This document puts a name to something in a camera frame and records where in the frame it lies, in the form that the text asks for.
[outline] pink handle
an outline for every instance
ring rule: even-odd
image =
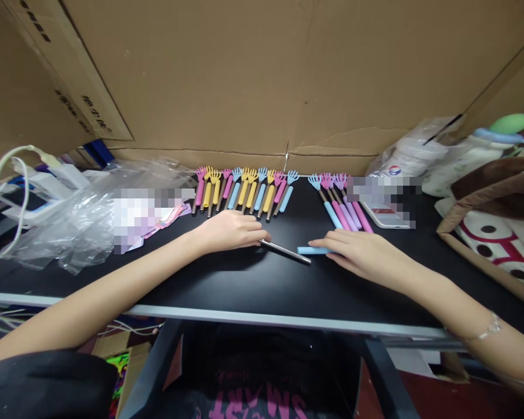
[[[332,206],[334,207],[334,211],[336,212],[336,215],[339,218],[339,222],[341,223],[344,230],[350,231],[348,221],[345,219],[344,213],[342,212],[342,210],[339,209],[338,203],[336,201],[332,201]]]
[[[277,204],[279,202],[279,200],[281,199],[281,196],[284,194],[284,189],[286,185],[287,185],[286,180],[285,179],[282,180],[281,185],[279,185],[278,193],[275,195],[274,203]]]
[[[355,226],[357,227],[357,230],[361,230],[361,221],[359,221],[359,217],[357,217],[357,214],[355,213],[355,209],[353,207],[353,203],[348,202],[348,198],[344,197],[344,204],[348,208],[349,215],[351,215],[351,218],[353,219],[353,222],[355,223]]]
[[[345,207],[345,205],[340,204],[340,209],[344,213],[345,220],[348,222],[349,230],[350,231],[357,231],[357,226],[353,222],[353,219],[351,218],[351,215],[349,215],[348,209]]]
[[[202,205],[202,198],[204,197],[204,178],[201,178],[198,182],[198,190],[196,191],[196,202],[195,205]]]
[[[229,191],[231,190],[231,183],[233,183],[233,175],[229,175],[229,179],[227,179],[227,185],[225,186],[225,190],[223,192],[223,198],[227,199],[229,196]]]
[[[374,233],[373,229],[371,228],[371,225],[367,221],[367,217],[365,217],[365,214],[363,213],[363,210],[361,209],[361,206],[357,202],[353,202],[353,207],[355,208],[355,212],[357,212],[357,216],[359,217],[359,221],[361,221],[361,225],[363,226],[363,230],[365,230],[367,233]]]

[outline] plastic bag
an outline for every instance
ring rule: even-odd
[[[435,162],[444,159],[450,146],[447,134],[456,130],[461,120],[443,129],[454,117],[425,119],[395,144],[382,152],[367,169],[367,176],[372,177],[415,177],[422,175]],[[429,138],[442,133],[433,141]]]
[[[30,269],[43,269],[53,260],[77,275],[84,267],[103,263],[115,245],[115,198],[120,189],[181,189],[196,185],[192,174],[176,169],[178,161],[114,161],[109,176],[67,199],[42,226],[22,235],[4,259]]]

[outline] cardboard box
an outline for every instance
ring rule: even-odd
[[[81,115],[68,112],[55,90],[38,56],[0,4],[0,157],[27,144],[59,155],[95,139],[82,129]],[[32,152],[20,157],[28,164],[39,162]],[[1,179],[11,174],[7,165]]]
[[[95,346],[93,347],[93,351],[91,352],[92,355],[103,359],[123,353],[130,354],[128,367],[126,368],[124,386],[122,388],[121,398],[118,403],[118,410],[116,411],[117,418],[124,408],[124,405],[128,400],[130,393],[132,392],[134,384],[136,383],[138,376],[146,364],[147,356],[149,355],[151,349],[149,342],[128,347],[129,337],[130,332],[121,332],[111,336],[98,338],[95,342]]]
[[[0,150],[33,142],[67,152],[89,141],[87,121],[124,158],[163,154],[219,168],[282,168],[287,160],[304,174],[362,175],[424,118],[465,112],[465,136],[524,112],[524,0],[473,7],[466,0],[450,7],[427,0],[388,7],[352,0],[0,6],[17,27],[14,34],[0,19],[0,62],[7,51],[13,64],[0,66],[7,74],[0,96],[12,90],[10,79],[20,90],[38,85],[31,94],[16,92],[23,106],[14,95],[0,97]],[[14,51],[20,33],[32,58],[29,48]],[[33,70],[15,80],[25,61]],[[59,111],[73,120],[62,124]],[[41,123],[47,116],[54,128]],[[9,126],[19,121],[27,122],[24,137]]]
[[[116,105],[58,0],[1,0],[64,95],[98,138],[131,140]]]
[[[524,0],[64,4],[131,148],[315,156],[328,170],[353,156],[357,173],[422,119],[479,103],[524,49]],[[523,111],[519,93],[472,123]]]
[[[111,149],[115,158],[122,160],[156,159],[170,157],[180,161],[188,168],[196,168],[209,163],[215,169],[245,167],[267,167],[270,169],[284,170],[284,155],[242,154],[220,151],[197,150],[144,150],[139,148]]]

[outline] black chair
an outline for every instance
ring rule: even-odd
[[[126,404],[121,411],[120,419],[142,419],[148,416],[146,406],[154,403],[161,396],[167,373],[181,336],[183,352],[185,343],[192,336],[198,322],[167,320],[151,349],[146,364],[136,381]],[[339,389],[344,395],[346,404],[350,407],[352,417],[355,415],[361,366],[363,360],[367,364],[374,388],[386,419],[419,418],[412,400],[406,391],[398,371],[394,367],[383,343],[374,338],[362,335],[351,335],[338,332],[317,332],[323,335],[324,341],[333,356],[331,368]],[[186,373],[183,354],[183,371]]]

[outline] phone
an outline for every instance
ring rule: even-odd
[[[374,223],[380,228],[393,228],[393,229],[409,229],[403,219],[396,214],[392,208],[377,203],[366,203],[360,201],[359,204],[363,206],[367,214],[373,219]]]

